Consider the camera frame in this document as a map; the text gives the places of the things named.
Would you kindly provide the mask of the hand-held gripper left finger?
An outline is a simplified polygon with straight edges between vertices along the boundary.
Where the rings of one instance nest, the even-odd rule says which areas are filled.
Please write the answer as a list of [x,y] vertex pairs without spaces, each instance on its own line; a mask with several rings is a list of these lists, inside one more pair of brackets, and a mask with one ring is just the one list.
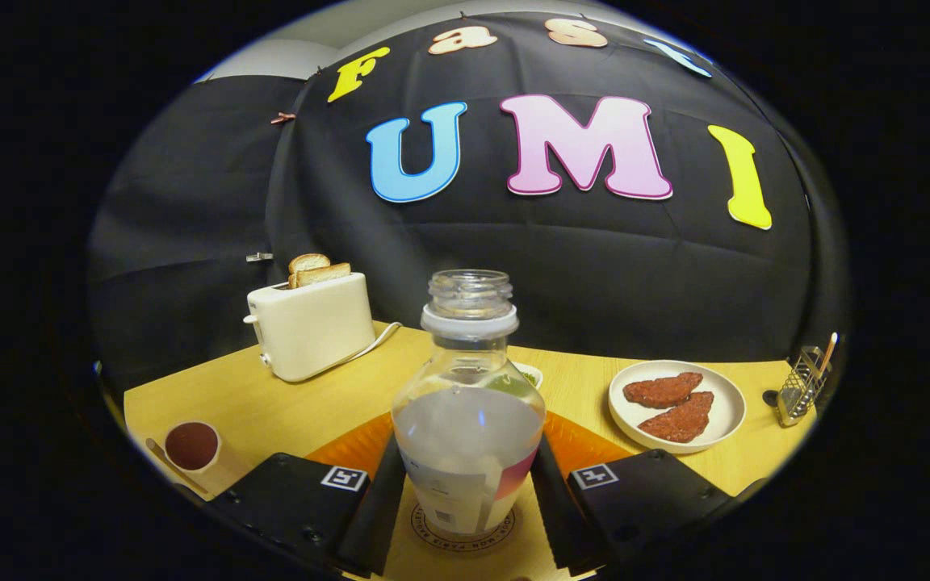
[[207,506],[310,565],[369,577],[384,571],[404,478],[381,413],[305,458],[274,453]]

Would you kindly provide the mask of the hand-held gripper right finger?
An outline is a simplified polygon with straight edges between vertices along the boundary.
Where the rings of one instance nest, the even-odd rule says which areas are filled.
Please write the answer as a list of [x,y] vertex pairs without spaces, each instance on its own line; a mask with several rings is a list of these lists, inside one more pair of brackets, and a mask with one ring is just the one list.
[[662,449],[634,454],[548,412],[530,473],[555,565],[619,578],[679,566],[735,497]]

